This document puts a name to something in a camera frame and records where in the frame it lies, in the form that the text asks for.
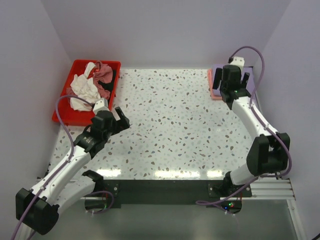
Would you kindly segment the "lavender t-shirt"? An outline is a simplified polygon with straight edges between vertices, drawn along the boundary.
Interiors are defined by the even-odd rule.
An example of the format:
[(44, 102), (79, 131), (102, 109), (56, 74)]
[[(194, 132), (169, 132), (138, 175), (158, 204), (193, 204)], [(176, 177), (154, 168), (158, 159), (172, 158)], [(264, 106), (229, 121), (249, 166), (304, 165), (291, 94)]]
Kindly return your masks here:
[[(212, 69), (212, 77), (211, 77), (211, 82), (212, 82), (212, 88), (213, 88), (213, 92), (215, 95), (219, 95), (220, 94), (220, 87), (218, 86), (217, 88), (214, 88), (215, 86), (218, 85), (217, 81), (215, 80), (215, 75), (217, 72), (217, 69), (222, 69), (224, 66), (224, 64), (214, 64)], [(247, 80), (247, 84), (246, 84), (246, 89), (252, 93), (254, 88), (255, 88), (255, 83), (254, 83), (254, 74), (253, 74), (253, 68), (252, 67), (244, 67), (242, 72), (241, 72), (241, 77), (240, 77), (240, 83), (243, 82), (243, 79), (245, 77), (245, 73), (249, 74), (249, 78)]]

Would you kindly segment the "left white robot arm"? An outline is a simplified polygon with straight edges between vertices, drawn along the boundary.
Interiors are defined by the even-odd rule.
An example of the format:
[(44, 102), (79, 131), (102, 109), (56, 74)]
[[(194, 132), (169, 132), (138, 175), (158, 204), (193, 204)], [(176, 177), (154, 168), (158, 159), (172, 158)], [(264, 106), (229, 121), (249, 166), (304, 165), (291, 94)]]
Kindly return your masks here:
[(95, 106), (91, 124), (71, 141), (65, 157), (31, 189), (18, 191), (15, 196), (16, 232), (24, 224), (41, 235), (47, 234), (57, 223), (64, 206), (93, 192), (94, 186), (88, 184), (82, 193), (73, 191), (66, 199), (59, 197), (74, 175), (105, 147), (111, 136), (130, 128), (130, 120), (122, 109), (116, 107), (115, 112), (119, 119), (107, 108)]

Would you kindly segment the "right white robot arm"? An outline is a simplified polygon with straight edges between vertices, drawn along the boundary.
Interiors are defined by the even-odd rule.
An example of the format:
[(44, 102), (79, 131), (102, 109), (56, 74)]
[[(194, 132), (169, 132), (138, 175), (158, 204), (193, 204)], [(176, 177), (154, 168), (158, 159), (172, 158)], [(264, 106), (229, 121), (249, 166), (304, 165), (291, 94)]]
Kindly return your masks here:
[(219, 196), (235, 196), (260, 177), (286, 173), (292, 167), (290, 137), (270, 125), (253, 102), (247, 90), (250, 78), (242, 67), (227, 64), (218, 67), (213, 76), (214, 90), (219, 90), (227, 104), (246, 127), (253, 142), (241, 167), (225, 174), (222, 184), (214, 188)]

